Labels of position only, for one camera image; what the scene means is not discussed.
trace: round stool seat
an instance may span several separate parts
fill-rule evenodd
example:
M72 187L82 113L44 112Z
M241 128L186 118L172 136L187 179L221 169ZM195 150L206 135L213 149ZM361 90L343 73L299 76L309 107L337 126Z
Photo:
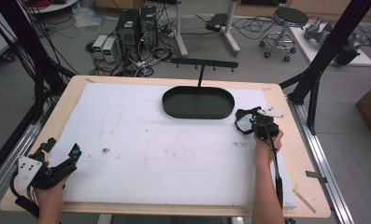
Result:
M302 27L307 24L308 17L307 14L298 9L281 7L275 11L275 20L280 25Z

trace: floor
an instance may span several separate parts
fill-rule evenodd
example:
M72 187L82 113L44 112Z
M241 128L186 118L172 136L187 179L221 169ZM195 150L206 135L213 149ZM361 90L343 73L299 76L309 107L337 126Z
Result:
M45 22L58 29L51 36L54 46L76 68L79 74L88 74L93 69L92 57L85 46L98 34L109 34L116 26L115 15L102 19L99 27L76 29L70 10L61 10L45 16ZM205 32L199 18L183 19L190 24L188 32ZM363 25L371 30L371 24ZM270 59L264 58L264 50L258 47L258 39L248 39L236 29L232 30L241 52L234 57L220 34L209 36L185 35L185 45L190 58L238 62L234 72L230 69L206 69L204 79L280 83L303 72L308 62L298 51L290 62L282 61L284 54L272 51ZM48 53L51 50L46 39L41 39ZM363 47L371 59L371 48ZM198 79L198 70L172 63L161 63L153 67L152 77ZM34 83L22 69L19 61L13 63L0 60L0 148L16 128L34 101ZM355 223L371 223L371 133L364 124L354 104L371 89L371 67L328 66L320 85L317 107L316 131L324 153L331 165L336 182L349 207ZM284 90L290 93L293 87ZM63 223L96 223L98 215L64 214ZM337 223L335 215L328 218L297 218L297 223ZM33 223L35 219L26 213L0 211L0 223ZM191 217L136 217L115 216L113 223L225 223L226 218Z

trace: hand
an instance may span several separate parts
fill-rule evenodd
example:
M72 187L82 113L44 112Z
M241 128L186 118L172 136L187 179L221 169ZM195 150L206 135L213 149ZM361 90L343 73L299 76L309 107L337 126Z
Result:
M50 189L36 189L36 198L39 204L38 224L60 223L64 206L64 185L68 177Z
M281 137L284 132L278 129L278 136L274 138L275 148L279 151L281 149ZM255 138L255 163L261 165L269 165L273 160L272 148L270 147L269 141L264 141L258 136L254 135Z

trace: stool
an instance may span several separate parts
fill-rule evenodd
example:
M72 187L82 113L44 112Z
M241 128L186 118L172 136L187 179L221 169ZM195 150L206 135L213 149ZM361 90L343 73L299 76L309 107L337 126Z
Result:
M284 56L284 62L290 61L290 53L295 53L295 41L292 37L287 35L289 27L303 27L308 22L308 17L305 13L289 7L281 7L275 11L275 22L282 26L281 32L270 33L261 40L260 47L265 46L265 42L268 45L267 51L264 53L265 58L270 58L270 48L274 47L277 49L287 50L287 54Z

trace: black oval tray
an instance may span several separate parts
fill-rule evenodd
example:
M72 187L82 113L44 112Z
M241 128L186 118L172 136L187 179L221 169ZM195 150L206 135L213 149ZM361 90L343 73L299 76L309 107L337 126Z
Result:
M214 87L174 87L162 102L165 113L176 119L225 119L235 106L229 91Z

